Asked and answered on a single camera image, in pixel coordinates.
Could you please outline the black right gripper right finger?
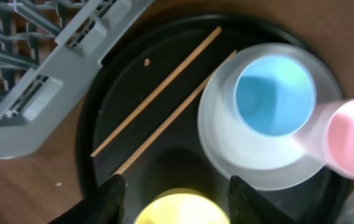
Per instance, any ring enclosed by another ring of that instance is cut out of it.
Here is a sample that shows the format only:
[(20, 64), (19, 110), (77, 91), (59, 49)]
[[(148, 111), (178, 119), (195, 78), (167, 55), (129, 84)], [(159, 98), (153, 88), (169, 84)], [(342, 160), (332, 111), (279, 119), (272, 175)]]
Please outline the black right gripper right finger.
[(295, 221), (237, 175), (228, 189), (230, 223), (295, 224)]

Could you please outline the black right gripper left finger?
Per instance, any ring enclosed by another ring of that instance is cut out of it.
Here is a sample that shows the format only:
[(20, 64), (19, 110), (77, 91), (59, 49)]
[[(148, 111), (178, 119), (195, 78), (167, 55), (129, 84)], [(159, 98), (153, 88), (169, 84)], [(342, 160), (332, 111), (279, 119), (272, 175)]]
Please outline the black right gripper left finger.
[(116, 174), (96, 192), (81, 200), (49, 224), (121, 224), (124, 216), (126, 182)]

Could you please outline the yellow bowl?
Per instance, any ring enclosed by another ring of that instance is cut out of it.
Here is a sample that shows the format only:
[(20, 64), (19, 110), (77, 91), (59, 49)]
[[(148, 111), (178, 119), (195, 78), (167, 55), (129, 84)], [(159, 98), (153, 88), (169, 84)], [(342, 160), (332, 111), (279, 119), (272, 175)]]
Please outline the yellow bowl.
[(187, 188), (158, 195), (136, 217), (134, 224), (229, 224), (224, 210), (199, 191)]

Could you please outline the blue cup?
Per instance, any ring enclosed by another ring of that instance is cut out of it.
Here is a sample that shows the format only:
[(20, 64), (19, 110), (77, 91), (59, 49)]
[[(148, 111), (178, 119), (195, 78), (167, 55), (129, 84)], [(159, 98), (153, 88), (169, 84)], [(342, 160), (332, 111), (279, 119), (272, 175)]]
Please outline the blue cup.
[(302, 63), (286, 55), (252, 60), (233, 89), (237, 117), (254, 132), (270, 137), (297, 132), (312, 115), (316, 100), (312, 75)]

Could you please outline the pink cup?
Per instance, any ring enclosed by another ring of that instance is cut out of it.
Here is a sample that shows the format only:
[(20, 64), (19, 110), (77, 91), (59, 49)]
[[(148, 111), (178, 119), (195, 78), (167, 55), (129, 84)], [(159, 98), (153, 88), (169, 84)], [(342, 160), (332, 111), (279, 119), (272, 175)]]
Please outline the pink cup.
[(310, 157), (354, 179), (354, 98), (317, 105), (294, 137)]

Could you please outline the grey dishwasher rack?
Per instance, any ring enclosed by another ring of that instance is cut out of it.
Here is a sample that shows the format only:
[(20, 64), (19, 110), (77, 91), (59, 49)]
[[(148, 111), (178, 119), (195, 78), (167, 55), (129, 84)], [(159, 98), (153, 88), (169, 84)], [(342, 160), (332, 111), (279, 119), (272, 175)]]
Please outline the grey dishwasher rack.
[(0, 159), (32, 154), (151, 0), (0, 1)]

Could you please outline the white plate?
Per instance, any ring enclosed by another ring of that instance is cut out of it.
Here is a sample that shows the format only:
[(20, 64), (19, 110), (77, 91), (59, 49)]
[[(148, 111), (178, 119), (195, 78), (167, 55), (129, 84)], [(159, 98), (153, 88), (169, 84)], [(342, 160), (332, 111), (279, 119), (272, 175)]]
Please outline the white plate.
[(286, 55), (302, 63), (312, 75), (319, 104), (340, 101), (342, 90), (328, 67), (310, 52), (280, 43), (258, 44), (225, 62), (206, 85), (198, 108), (201, 145), (213, 166), (226, 178), (237, 175), (256, 190), (282, 190), (318, 173), (325, 164), (306, 154), (294, 135), (258, 134), (237, 117), (233, 89), (243, 69), (265, 55)]

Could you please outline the round black tray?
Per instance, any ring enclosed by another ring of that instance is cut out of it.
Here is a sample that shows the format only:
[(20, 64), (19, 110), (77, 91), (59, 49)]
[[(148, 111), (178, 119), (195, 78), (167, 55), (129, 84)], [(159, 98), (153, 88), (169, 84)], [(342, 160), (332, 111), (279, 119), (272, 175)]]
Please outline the round black tray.
[[(97, 145), (216, 27), (222, 32), (215, 41), (109, 146), (92, 157)], [(309, 48), (267, 21), (209, 12), (137, 33), (112, 50), (88, 92), (78, 125), (76, 158), (83, 196), (95, 193), (232, 51), (268, 42)], [(202, 149), (198, 106), (199, 101), (193, 100), (124, 173), (124, 223), (132, 223), (157, 195), (177, 187), (198, 190), (227, 209), (229, 181)]]

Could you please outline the wooden chopstick right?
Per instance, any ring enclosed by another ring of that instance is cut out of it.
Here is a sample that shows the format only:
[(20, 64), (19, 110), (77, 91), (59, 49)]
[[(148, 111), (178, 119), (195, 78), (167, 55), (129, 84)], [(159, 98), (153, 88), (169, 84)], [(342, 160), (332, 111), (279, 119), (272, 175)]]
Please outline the wooden chopstick right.
[(177, 109), (131, 154), (131, 156), (119, 166), (112, 175), (123, 174), (130, 165), (162, 134), (162, 132), (188, 107), (191, 102), (204, 90), (215, 72), (237, 53), (232, 51), (229, 56), (214, 70), (184, 101)]

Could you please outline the wooden chopstick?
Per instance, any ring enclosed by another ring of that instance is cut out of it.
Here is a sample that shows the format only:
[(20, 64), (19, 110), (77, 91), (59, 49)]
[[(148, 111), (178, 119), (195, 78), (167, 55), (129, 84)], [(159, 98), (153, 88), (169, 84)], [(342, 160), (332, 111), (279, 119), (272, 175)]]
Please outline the wooden chopstick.
[(137, 117), (185, 68), (187, 68), (222, 32), (216, 27), (190, 54), (175, 68), (90, 154), (95, 157), (99, 154), (135, 117)]
[(112, 175), (123, 174), (130, 165), (162, 134), (162, 132), (188, 107), (191, 102), (204, 90), (215, 72), (237, 53), (232, 51), (229, 56), (214, 70), (184, 101), (177, 109), (131, 154), (131, 156), (119, 166)]

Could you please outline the wooden chopstick left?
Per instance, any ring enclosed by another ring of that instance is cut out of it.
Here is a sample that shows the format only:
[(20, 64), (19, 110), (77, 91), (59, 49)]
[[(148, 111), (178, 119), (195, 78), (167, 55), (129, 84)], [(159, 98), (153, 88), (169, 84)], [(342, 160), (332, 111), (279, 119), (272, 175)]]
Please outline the wooden chopstick left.
[(99, 154), (135, 117), (137, 117), (185, 68), (187, 68), (222, 32), (216, 27), (190, 54), (175, 68), (90, 154), (95, 157)]

